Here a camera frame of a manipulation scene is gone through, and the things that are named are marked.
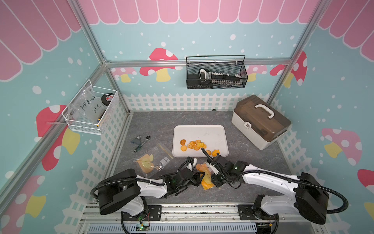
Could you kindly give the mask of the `ziploc bag with yellow snack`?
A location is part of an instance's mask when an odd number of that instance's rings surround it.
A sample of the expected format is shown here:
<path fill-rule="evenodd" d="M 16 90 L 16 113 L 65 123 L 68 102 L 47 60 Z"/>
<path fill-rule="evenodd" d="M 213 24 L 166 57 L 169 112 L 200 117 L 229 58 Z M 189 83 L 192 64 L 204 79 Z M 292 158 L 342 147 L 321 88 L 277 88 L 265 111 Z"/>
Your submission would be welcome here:
<path fill-rule="evenodd" d="M 211 179 L 211 171 L 209 170 L 206 163 L 204 164 L 197 164 L 196 169 L 199 172 L 204 172 L 204 176 L 202 177 L 201 185 L 204 190 L 209 190 L 215 187 L 213 181 Z"/>

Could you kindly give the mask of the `clear ziploc bag of cookies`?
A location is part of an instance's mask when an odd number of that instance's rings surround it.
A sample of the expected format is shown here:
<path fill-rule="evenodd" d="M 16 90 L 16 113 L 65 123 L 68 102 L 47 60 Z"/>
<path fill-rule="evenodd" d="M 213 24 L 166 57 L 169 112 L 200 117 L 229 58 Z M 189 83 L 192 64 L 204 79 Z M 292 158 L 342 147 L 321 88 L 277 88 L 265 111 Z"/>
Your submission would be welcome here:
<path fill-rule="evenodd" d="M 159 143 L 138 158 L 135 163 L 138 166 L 138 173 L 142 177 L 151 178 L 170 164 L 173 159 L 172 152 L 164 144 Z"/>

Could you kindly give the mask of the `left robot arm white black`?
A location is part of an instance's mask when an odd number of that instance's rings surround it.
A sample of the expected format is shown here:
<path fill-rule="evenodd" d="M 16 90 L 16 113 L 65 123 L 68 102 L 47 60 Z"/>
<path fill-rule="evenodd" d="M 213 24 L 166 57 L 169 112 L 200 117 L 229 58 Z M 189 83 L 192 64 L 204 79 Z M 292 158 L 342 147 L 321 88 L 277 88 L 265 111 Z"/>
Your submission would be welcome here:
<path fill-rule="evenodd" d="M 159 179 L 145 178 L 134 169 L 127 169 L 99 182 L 90 195 L 98 201 L 101 215 L 121 211 L 136 216 L 146 212 L 146 197 L 166 199 L 178 196 L 190 186 L 200 186 L 205 172 L 196 170 L 195 165 L 196 159 L 188 157 L 176 172 Z"/>

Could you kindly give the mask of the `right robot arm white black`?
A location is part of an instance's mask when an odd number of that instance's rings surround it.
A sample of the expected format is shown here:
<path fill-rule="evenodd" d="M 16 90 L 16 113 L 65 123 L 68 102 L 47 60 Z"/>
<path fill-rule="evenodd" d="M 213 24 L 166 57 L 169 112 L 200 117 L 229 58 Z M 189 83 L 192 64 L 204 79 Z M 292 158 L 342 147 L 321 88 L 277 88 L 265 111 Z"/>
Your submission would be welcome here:
<path fill-rule="evenodd" d="M 328 214 L 345 211 L 349 202 L 341 193 L 320 185 L 309 173 L 286 175 L 261 169 L 244 161 L 232 163 L 219 153 L 208 153 L 212 182 L 220 187 L 228 184 L 238 189 L 243 184 L 257 185 L 279 193 L 279 196 L 258 195 L 252 206 L 256 216 L 301 215 L 315 224 L 325 224 Z"/>

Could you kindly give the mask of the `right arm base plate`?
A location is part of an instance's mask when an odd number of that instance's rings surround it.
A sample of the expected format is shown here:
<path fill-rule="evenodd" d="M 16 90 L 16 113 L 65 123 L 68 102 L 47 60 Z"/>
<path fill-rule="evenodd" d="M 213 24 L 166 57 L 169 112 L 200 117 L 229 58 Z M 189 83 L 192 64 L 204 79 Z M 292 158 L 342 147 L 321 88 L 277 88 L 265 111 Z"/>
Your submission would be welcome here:
<path fill-rule="evenodd" d="M 240 220 L 269 220 L 275 221 L 274 215 L 267 214 L 261 208 L 253 208 L 252 204 L 240 204 L 238 207 L 238 213 Z"/>

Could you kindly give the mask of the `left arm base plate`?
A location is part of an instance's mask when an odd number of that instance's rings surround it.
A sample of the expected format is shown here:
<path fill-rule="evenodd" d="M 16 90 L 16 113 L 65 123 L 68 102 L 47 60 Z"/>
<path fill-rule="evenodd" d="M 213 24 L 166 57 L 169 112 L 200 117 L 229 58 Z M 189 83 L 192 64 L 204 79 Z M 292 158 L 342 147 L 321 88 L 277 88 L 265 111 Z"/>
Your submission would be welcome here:
<path fill-rule="evenodd" d="M 131 216 L 130 214 L 125 214 L 123 219 L 125 221 L 160 221 L 162 213 L 161 205 L 150 205 L 140 214 L 136 216 Z"/>

